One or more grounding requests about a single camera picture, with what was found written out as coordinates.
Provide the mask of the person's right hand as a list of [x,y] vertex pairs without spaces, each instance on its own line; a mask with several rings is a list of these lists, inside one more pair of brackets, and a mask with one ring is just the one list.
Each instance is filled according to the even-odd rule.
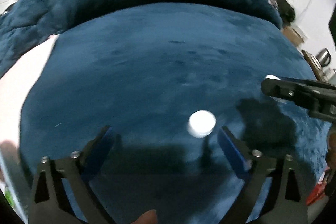
[[334,169],[336,166],[335,132],[328,135],[327,147],[326,163],[330,168]]

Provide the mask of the person's left hand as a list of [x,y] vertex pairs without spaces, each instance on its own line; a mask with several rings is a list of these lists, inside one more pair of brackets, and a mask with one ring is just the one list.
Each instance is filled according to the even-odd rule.
[[143,213],[138,219],[136,219],[131,224],[157,224],[158,217],[157,211],[152,209]]

